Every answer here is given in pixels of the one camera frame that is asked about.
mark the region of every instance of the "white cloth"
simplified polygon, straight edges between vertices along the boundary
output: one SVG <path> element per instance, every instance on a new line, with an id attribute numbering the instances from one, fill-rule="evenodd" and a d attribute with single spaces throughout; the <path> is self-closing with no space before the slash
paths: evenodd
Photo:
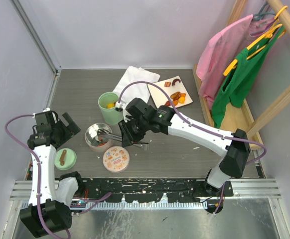
<path id="1" fill-rule="evenodd" d="M 116 85 L 113 90 L 114 93 L 120 95 L 122 90 L 128 84 L 136 81 L 147 81 L 147 82 L 157 82 L 160 78 L 159 74 L 144 70 L 143 68 L 136 68 L 134 66 L 130 66 L 127 68 L 126 72 L 122 76 L 119 83 Z M 130 87 L 122 96 L 122 102 L 129 103 L 134 98 L 141 98 L 146 103 L 148 102 L 150 93 L 148 91 L 146 84 L 135 84 Z"/>

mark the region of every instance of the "white plate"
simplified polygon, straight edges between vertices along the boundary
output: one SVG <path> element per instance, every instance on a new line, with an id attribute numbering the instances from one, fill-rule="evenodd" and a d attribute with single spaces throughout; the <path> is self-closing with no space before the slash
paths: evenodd
<path id="1" fill-rule="evenodd" d="M 180 82 L 176 82 L 175 86 L 170 85 L 170 87 L 165 87 L 165 82 L 169 81 L 169 82 L 173 82 L 174 79 L 180 79 Z M 154 83 L 155 85 L 161 87 L 169 96 L 171 96 L 172 94 L 174 94 L 177 91 L 180 91 L 181 93 L 186 93 L 186 97 L 185 97 L 185 102 L 183 104 L 178 102 L 178 105 L 176 106 L 176 108 L 181 107 L 181 106 L 185 106 L 187 104 L 190 104 L 193 102 L 193 100 L 191 99 L 189 93 L 187 92 L 181 78 L 179 76 L 164 80 L 164 81 L 158 81 Z M 151 86 L 151 85 L 147 85 L 150 95 L 154 100 L 154 103 L 156 105 L 156 107 L 160 107 L 165 105 L 166 101 L 168 100 L 166 98 L 166 96 L 156 87 Z"/>

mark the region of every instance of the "food on plate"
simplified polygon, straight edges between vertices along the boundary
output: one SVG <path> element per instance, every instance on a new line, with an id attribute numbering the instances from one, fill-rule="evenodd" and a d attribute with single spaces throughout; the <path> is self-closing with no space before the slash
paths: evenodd
<path id="1" fill-rule="evenodd" d="M 171 85 L 171 82 L 169 82 L 169 81 L 165 81 L 165 87 L 170 87 L 170 85 Z"/>
<path id="2" fill-rule="evenodd" d="M 179 99 L 178 99 L 178 102 L 180 102 L 181 104 L 183 104 L 185 102 L 185 97 L 184 96 L 181 96 Z"/>
<path id="3" fill-rule="evenodd" d="M 173 100 L 173 103 L 175 106 L 178 105 L 178 103 L 185 103 L 186 100 L 186 93 L 181 93 L 180 91 L 175 92 L 170 96 L 170 98 Z M 166 101 L 165 106 L 170 106 L 170 102 Z"/>
<path id="4" fill-rule="evenodd" d="M 174 80 L 173 80 L 173 83 L 172 83 L 171 85 L 172 85 L 172 86 L 175 86 L 175 83 L 176 83 L 176 82 L 180 82 L 180 79 L 174 79 Z"/>
<path id="5" fill-rule="evenodd" d="M 174 101 L 177 101 L 180 98 L 180 91 L 175 92 L 170 96 L 170 98 Z"/>

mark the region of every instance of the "stainless steel bowl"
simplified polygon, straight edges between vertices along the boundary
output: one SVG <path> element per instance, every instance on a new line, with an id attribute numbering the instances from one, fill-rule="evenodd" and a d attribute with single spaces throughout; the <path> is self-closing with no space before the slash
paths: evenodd
<path id="1" fill-rule="evenodd" d="M 99 129 L 106 129 L 107 131 L 112 133 L 111 128 L 104 123 L 95 123 L 94 125 L 90 126 L 85 132 L 85 141 L 89 145 L 89 147 L 96 152 L 104 152 L 109 147 L 112 146 L 113 141 L 110 139 L 106 142 L 106 144 L 102 146 L 98 146 L 100 142 L 97 139 L 97 130 Z"/>

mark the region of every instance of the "wooden rod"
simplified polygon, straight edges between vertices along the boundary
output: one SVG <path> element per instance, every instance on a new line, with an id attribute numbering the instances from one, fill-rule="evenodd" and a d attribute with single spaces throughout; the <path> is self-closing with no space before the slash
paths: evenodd
<path id="1" fill-rule="evenodd" d="M 247 128 L 247 137 L 251 138 L 287 105 L 290 104 L 290 85 L 283 91 L 274 102 Z"/>
<path id="2" fill-rule="evenodd" d="M 247 1 L 248 0 L 236 0 L 233 9 L 231 10 L 227 26 L 240 19 L 241 14 L 243 14 L 243 11 L 245 9 Z"/>
<path id="3" fill-rule="evenodd" d="M 268 3 L 275 12 L 278 12 L 284 6 L 280 0 L 268 0 Z M 284 25 L 287 33 L 290 34 L 290 14 L 288 9 L 284 9 L 278 16 L 278 19 Z"/>

